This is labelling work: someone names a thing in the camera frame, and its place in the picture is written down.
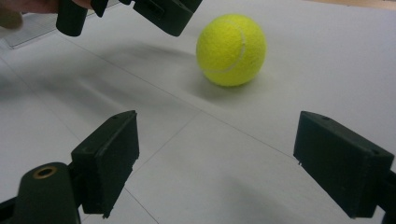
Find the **black 3d-printed part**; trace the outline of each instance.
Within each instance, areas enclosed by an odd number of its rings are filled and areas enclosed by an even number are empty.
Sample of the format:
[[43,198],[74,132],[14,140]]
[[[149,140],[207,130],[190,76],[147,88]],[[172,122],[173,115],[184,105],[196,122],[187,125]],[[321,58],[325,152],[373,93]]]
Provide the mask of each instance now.
[[392,223],[396,223],[396,174],[390,172],[390,174],[384,179],[382,188],[382,194],[378,205],[387,212],[388,220],[394,220]]
[[138,157],[134,111],[108,119],[73,150],[71,166],[85,181],[80,195],[86,214],[109,216]]
[[67,165],[48,163],[23,176],[11,223],[80,223]]
[[336,121],[302,112],[294,157],[350,217],[372,217],[394,156]]
[[79,36],[84,27],[88,9],[72,0],[60,0],[56,28],[64,35]]
[[192,7],[188,8],[179,0],[136,0],[134,10],[169,35],[179,36],[201,1],[186,0]]
[[131,5],[132,0],[120,0],[120,2],[123,3],[126,6],[129,6],[129,5]]
[[91,7],[98,17],[103,17],[107,4],[108,0],[91,0]]
[[15,202],[17,198],[9,199],[0,203],[0,224],[8,224],[14,214]]

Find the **brass insert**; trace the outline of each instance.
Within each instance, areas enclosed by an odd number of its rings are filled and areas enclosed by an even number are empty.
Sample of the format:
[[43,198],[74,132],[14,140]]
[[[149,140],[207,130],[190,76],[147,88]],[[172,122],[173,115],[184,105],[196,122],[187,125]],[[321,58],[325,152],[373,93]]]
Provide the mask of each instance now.
[[55,166],[44,166],[36,170],[33,174],[34,179],[45,179],[56,173],[58,169]]

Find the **white table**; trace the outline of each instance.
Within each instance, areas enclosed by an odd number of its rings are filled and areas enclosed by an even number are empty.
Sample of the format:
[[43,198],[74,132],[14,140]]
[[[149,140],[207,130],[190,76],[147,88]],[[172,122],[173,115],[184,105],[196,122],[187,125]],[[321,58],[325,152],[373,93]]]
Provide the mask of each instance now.
[[[202,29],[241,13],[266,33],[251,83],[209,83]],[[84,223],[380,223],[351,220],[292,157],[302,110],[396,154],[396,12],[296,0],[204,0],[175,38],[132,7],[0,49],[0,200],[110,116],[138,113],[141,157],[110,219]]]

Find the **hand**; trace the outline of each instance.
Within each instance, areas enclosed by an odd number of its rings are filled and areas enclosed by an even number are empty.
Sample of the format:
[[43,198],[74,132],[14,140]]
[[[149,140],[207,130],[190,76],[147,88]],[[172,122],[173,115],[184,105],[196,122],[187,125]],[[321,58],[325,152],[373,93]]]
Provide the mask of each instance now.
[[[91,8],[91,0],[73,0],[81,7]],[[0,0],[0,9],[16,12],[57,13],[59,0]]]

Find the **screw hole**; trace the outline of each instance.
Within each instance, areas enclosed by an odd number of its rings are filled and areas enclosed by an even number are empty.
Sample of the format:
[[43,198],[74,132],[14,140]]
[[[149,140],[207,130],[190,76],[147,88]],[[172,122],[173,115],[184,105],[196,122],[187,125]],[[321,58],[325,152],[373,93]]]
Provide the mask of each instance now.
[[43,168],[40,168],[35,171],[33,174],[34,179],[45,179],[47,177],[50,177],[56,173],[57,169],[55,166],[46,166]]

